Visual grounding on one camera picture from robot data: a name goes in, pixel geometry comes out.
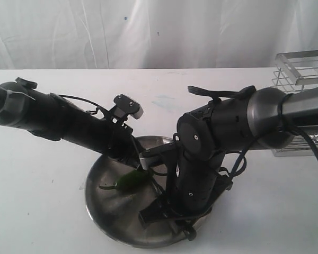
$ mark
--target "metal bowl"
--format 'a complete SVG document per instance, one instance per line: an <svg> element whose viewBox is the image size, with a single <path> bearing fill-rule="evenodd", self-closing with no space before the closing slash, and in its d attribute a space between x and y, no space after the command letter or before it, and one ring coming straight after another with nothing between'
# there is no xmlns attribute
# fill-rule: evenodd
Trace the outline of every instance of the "metal bowl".
<svg viewBox="0 0 318 254"><path fill-rule="evenodd" d="M158 136L139 137L144 148L166 144L172 139ZM185 235L175 223L156 222L144 229L139 222L138 212L146 208L157 197L151 183L133 192L102 190L99 185L111 185L120 176L134 168L120 164L102 155L93 165L86 181L85 199L87 211L95 224L109 237L118 242L137 248L157 248L168 246L185 239ZM164 165L155 168L166 172ZM160 185L165 186L166 177L155 176ZM206 217L199 219L194 227L198 229Z"/></svg>

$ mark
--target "white tabletop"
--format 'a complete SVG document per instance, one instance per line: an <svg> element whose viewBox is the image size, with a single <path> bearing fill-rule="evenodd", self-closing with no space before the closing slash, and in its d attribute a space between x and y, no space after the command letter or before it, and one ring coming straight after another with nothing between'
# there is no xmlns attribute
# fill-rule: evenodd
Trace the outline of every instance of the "white tabletop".
<svg viewBox="0 0 318 254"><path fill-rule="evenodd" d="M117 94L145 113L134 135L171 137L178 118L207 103L187 86L239 90L270 86L273 68L181 70L0 70L38 90L80 96L111 108ZM79 103L82 108L92 109ZM314 157L275 158L250 151L248 168L216 202L193 242L154 250L124 246L91 221L84 183L99 154L66 141L0 126L0 253L318 253L318 164ZM235 157L224 165L231 167Z"/></svg>

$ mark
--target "green pepper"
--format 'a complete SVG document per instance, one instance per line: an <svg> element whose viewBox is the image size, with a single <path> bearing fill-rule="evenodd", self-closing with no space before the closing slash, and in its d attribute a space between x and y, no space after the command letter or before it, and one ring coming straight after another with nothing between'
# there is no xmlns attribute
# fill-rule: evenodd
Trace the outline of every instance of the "green pepper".
<svg viewBox="0 0 318 254"><path fill-rule="evenodd" d="M121 177L111 186L99 185L100 189L116 189L118 191L131 190L149 179L152 175L149 171L133 170Z"/></svg>

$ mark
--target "wire rack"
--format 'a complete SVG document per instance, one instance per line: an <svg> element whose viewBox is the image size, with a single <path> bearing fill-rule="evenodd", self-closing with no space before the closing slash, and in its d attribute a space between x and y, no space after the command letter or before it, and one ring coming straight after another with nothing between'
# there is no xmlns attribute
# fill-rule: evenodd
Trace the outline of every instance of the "wire rack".
<svg viewBox="0 0 318 254"><path fill-rule="evenodd" d="M277 70L273 86L285 93L301 93L318 87L318 50L276 55ZM308 133L318 147L318 133ZM311 149L302 137L295 137L285 148L274 150L275 156L311 156Z"/></svg>

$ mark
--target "white curtain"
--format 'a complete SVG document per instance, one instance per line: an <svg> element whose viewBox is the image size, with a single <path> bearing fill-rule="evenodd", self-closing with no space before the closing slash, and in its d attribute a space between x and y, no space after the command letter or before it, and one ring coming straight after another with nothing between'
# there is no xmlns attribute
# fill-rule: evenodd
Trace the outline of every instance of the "white curtain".
<svg viewBox="0 0 318 254"><path fill-rule="evenodd" d="M318 0L0 0L0 69L266 67L318 49Z"/></svg>

